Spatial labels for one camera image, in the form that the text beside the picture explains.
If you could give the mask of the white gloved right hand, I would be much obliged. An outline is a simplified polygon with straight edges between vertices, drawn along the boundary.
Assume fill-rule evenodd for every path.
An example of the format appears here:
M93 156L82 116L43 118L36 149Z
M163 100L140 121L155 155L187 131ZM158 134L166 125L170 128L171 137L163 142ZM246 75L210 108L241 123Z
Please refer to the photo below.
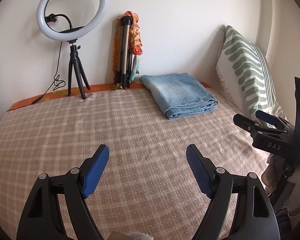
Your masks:
M266 193L272 193L276 189L275 157L273 154L269 155L267 159L268 166L261 176L262 182L266 186ZM295 184L293 191L285 202L290 224L294 229L300 222L300 165L296 168L294 174L288 178L288 181Z

